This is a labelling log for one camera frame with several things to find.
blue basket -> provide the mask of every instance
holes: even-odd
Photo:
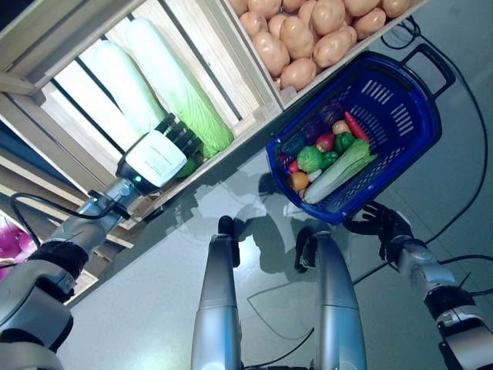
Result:
[[[427,57],[445,77],[436,93],[411,71],[407,62],[417,53]],[[299,208],[313,217],[340,224],[390,185],[441,136],[435,100],[455,82],[454,73],[428,45],[421,44],[402,62],[372,52],[360,54],[308,101],[294,119],[267,144],[273,177]],[[377,159],[316,204],[304,203],[287,184],[287,166],[306,145],[350,112],[370,138]]]

black cable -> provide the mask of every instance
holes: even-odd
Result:
[[[406,25],[406,22],[411,23],[411,27]],[[406,49],[407,47],[409,47],[414,42],[414,40],[417,37],[419,37],[421,35],[421,28],[420,28],[419,24],[416,23],[416,21],[414,20],[412,15],[410,17],[406,18],[402,23],[399,23],[397,25],[397,28],[405,29],[407,31],[407,33],[409,33],[411,35],[411,39],[407,43],[405,43],[404,45],[395,46],[395,45],[389,44],[385,40],[385,37],[382,35],[380,37],[380,39],[384,43],[384,45],[387,46],[389,49],[393,49],[393,50]]]
[[[486,256],[484,254],[464,254],[462,256],[449,258],[448,260],[439,261],[438,263],[439,264],[451,264],[453,262],[463,261],[463,260],[485,260],[485,261],[493,262],[493,257]],[[472,291],[472,292],[468,292],[468,293],[472,297],[477,297],[480,295],[488,295],[488,294],[493,294],[493,288],[486,289],[484,291]]]
[[[17,264],[0,264],[0,270],[1,270],[2,268],[14,267],[14,266],[17,266]]]
[[[438,231],[433,237],[431,237],[429,240],[427,240],[425,243],[429,244],[438,237],[440,237],[456,220],[458,220],[460,217],[462,217],[463,214],[465,214],[469,208],[471,208],[472,204],[478,199],[478,196],[483,188],[483,185],[485,183],[485,178],[486,178],[486,173],[488,170],[488,131],[486,130],[486,123],[485,123],[485,118],[483,117],[483,113],[481,111],[481,108],[479,107],[479,103],[476,99],[476,96],[471,90],[471,87],[469,86],[468,82],[466,81],[464,75],[462,74],[461,70],[457,67],[457,65],[448,57],[446,56],[437,46],[435,46],[430,40],[428,40],[426,37],[421,35],[421,38],[426,41],[432,48],[434,48],[438,54],[440,54],[442,57],[444,57],[451,65],[454,67],[455,72],[458,74],[459,79],[462,82],[462,85],[464,85],[466,91],[468,92],[469,96],[471,97],[471,101],[474,104],[476,108],[476,112],[478,114],[480,123],[481,123],[481,129],[483,131],[483,141],[484,141],[484,153],[483,153],[483,168],[481,170],[481,179],[479,180],[479,184],[476,188],[476,191],[474,192],[474,195],[472,198],[466,203],[466,205],[455,215],[452,217],[450,221],[448,221],[441,229]]]
[[[385,266],[392,266],[390,262],[384,262],[383,264],[379,264],[378,266],[376,266],[375,268],[372,268],[371,270],[369,270],[368,272],[362,274],[360,277],[357,277],[354,281],[353,281],[353,286],[358,284],[358,283],[361,283],[364,279],[370,277],[371,275],[373,275],[375,272],[378,272],[379,270],[381,270],[382,268],[384,268]],[[286,353],[285,355],[282,355],[280,356],[279,358],[276,358],[275,360],[272,360],[272,361],[269,361],[269,362],[264,362],[263,364],[259,364],[259,365],[250,365],[250,366],[247,366],[245,369],[248,369],[248,368],[260,368],[262,366],[267,366],[267,365],[272,365],[273,363],[275,362],[278,362],[280,360],[283,360],[285,359],[287,356],[291,355],[293,352],[295,352],[299,347],[301,347],[307,340],[308,338],[314,333],[315,331],[315,328],[311,328],[310,332],[307,334],[307,336],[303,339],[303,341],[301,341],[295,348],[293,348],[291,351],[289,351],[288,353]]]
[[[291,351],[289,351],[285,355],[282,355],[279,358],[276,358],[275,360],[272,360],[272,361],[269,361],[269,362],[264,362],[263,364],[247,366],[245,369],[247,369],[247,368],[259,368],[259,367],[262,367],[262,366],[271,365],[274,362],[278,362],[278,361],[286,358],[287,356],[289,356],[290,354],[292,354],[293,352],[295,352],[299,347],[301,347],[310,338],[310,336],[314,333],[314,331],[315,331],[315,328],[311,328],[310,332],[307,334],[307,336],[304,338],[304,340],[301,341],[295,348],[293,348]]]
[[[486,123],[485,123],[485,118],[483,117],[483,113],[481,111],[481,108],[479,106],[478,100],[476,99],[476,96],[471,90],[471,87],[469,86],[467,80],[465,79],[464,75],[462,74],[462,71],[459,69],[459,67],[455,64],[455,62],[448,57],[444,52],[442,52],[432,41],[430,41],[426,36],[423,36],[421,34],[421,28],[419,24],[416,23],[414,18],[410,16],[405,20],[406,22],[400,23],[398,26],[402,29],[405,29],[409,35],[411,35],[411,41],[404,45],[404,46],[395,46],[395,45],[390,45],[388,42],[385,41],[385,39],[382,36],[382,42],[389,47],[390,49],[394,50],[401,50],[407,48],[416,38],[421,38],[426,43],[431,46],[440,56],[442,56],[445,60],[447,60],[448,63],[452,66],[452,68],[455,71],[455,74],[458,76],[458,79],[461,81],[462,85],[465,87],[469,97],[471,98],[472,103],[475,106],[476,112],[478,114],[480,124],[481,124],[481,130],[483,132],[483,141],[484,141],[484,159],[483,159],[483,167],[481,170],[481,179],[479,180],[479,184],[472,196],[472,198],[461,208],[461,210],[451,218],[450,221],[448,221],[433,237],[431,237],[429,240],[427,240],[425,243],[429,244],[438,237],[440,237],[455,221],[457,221],[460,217],[462,217],[463,214],[465,214],[469,208],[471,208],[472,204],[478,199],[478,196],[481,192],[481,189],[484,186],[485,183],[485,178],[486,178],[486,173],[488,170],[488,131],[486,130]]]
[[[86,220],[98,220],[100,218],[103,218],[109,212],[112,211],[112,209],[113,209],[113,207],[115,205],[115,202],[111,202],[104,210],[102,210],[102,212],[100,214],[97,214],[95,216],[92,216],[92,215],[88,215],[88,214],[80,214],[78,212],[75,212],[73,210],[70,210],[69,208],[65,208],[64,206],[61,206],[61,205],[59,205],[59,204],[57,204],[55,202],[52,202],[52,201],[50,201],[48,199],[45,199],[43,197],[39,197],[39,196],[34,195],[34,194],[30,194],[30,193],[15,193],[15,194],[12,194],[10,196],[10,207],[14,211],[14,213],[15,213],[18,221],[25,228],[25,230],[28,232],[28,234],[31,235],[31,237],[32,237],[34,243],[36,244],[36,247],[37,248],[40,248],[41,247],[41,243],[39,242],[38,236],[35,234],[35,232],[33,231],[33,229],[29,226],[29,223],[26,221],[26,219],[24,218],[24,216],[22,216],[22,213],[21,213],[20,209],[17,206],[17,202],[18,202],[18,199],[19,198],[32,199],[32,200],[35,200],[35,201],[37,201],[39,203],[45,204],[47,206],[50,206],[51,208],[55,208],[56,210],[60,210],[64,214],[69,214],[70,216],[79,217],[79,218],[83,218],[83,219],[86,219]]]

gray floor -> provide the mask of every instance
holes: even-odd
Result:
[[[423,33],[459,64],[471,82],[488,121],[490,145],[492,18],[488,0],[432,0],[416,16]],[[381,45],[374,49],[389,53]],[[424,69],[420,74],[435,83],[437,73]],[[438,231],[468,200],[482,162],[478,118],[464,89],[456,84],[438,106],[444,129],[441,141],[378,197],[404,212],[422,239]],[[188,368],[206,246],[223,214],[248,221],[241,234],[242,264],[235,271],[245,364],[276,358],[310,330],[314,276],[294,273],[292,248],[302,226],[327,226],[279,194],[259,194],[262,175],[269,172],[261,150],[267,138],[266,133],[260,135],[181,193],[147,227],[133,250],[117,258],[103,279],[106,282],[74,307],[75,327],[59,351],[67,369]],[[492,181],[489,171],[475,205],[430,246],[439,258],[492,254]],[[379,263],[376,238],[351,235],[340,227],[334,239],[354,277]],[[458,279],[469,271],[473,273],[468,289],[491,285],[490,265],[454,266]],[[445,369],[434,322],[399,275],[390,269],[379,272],[357,287],[357,297],[369,369]],[[493,299],[478,303],[493,322]],[[280,364],[308,365],[313,344],[309,340]]]

potato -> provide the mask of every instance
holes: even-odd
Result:
[[[380,0],[344,0],[346,10],[353,17],[361,17],[375,8]]]
[[[324,36],[338,30],[346,15],[342,0],[320,0],[311,12],[311,24],[315,32]]]
[[[248,0],[230,0],[230,4],[239,17],[248,10]]]
[[[325,35],[315,45],[313,61],[321,68],[339,62],[353,46],[355,31],[347,26]]]
[[[356,45],[356,41],[357,41],[357,33],[356,33],[356,30],[351,27],[350,25],[343,25],[340,30],[346,30],[346,32],[349,32],[350,36],[351,36],[351,48],[353,46]]]
[[[310,24],[311,12],[314,10],[314,6],[317,4],[315,0],[308,0],[304,2],[300,10],[298,10],[298,18],[305,24],[306,27]]]
[[[280,41],[284,42],[292,59],[310,58],[314,49],[314,34],[298,17],[289,17],[280,27]]]
[[[285,12],[296,12],[306,0],[283,0]]]
[[[292,86],[299,91],[307,87],[317,74],[317,66],[308,58],[295,60],[280,75],[280,88]]]
[[[281,0],[248,0],[248,10],[263,15],[267,20],[280,10]]]
[[[380,8],[375,8],[368,14],[357,19],[353,24],[357,33],[357,39],[362,40],[373,35],[385,25],[386,19],[385,12]]]
[[[240,17],[240,22],[251,39],[260,31],[268,30],[267,20],[257,12],[246,12]]]
[[[382,0],[381,7],[389,18],[397,18],[409,9],[411,0]]]
[[[290,64],[286,46],[269,32],[260,31],[253,37],[253,46],[272,77],[278,77],[283,68]]]
[[[346,12],[346,15],[344,16],[343,25],[352,25],[353,24],[353,18],[354,17],[349,12]]]
[[[276,38],[279,38],[279,33],[280,33],[280,27],[282,26],[283,22],[287,19],[287,16],[284,14],[278,14],[272,17],[269,21],[269,32],[273,35],[276,36]]]

basket handle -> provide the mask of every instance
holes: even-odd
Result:
[[[416,46],[416,48],[402,60],[402,64],[406,65],[419,52],[428,58],[445,78],[445,84],[436,93],[432,94],[433,100],[436,100],[446,89],[454,85],[454,71],[452,71],[448,63],[445,62],[445,60],[428,44],[419,44]]]

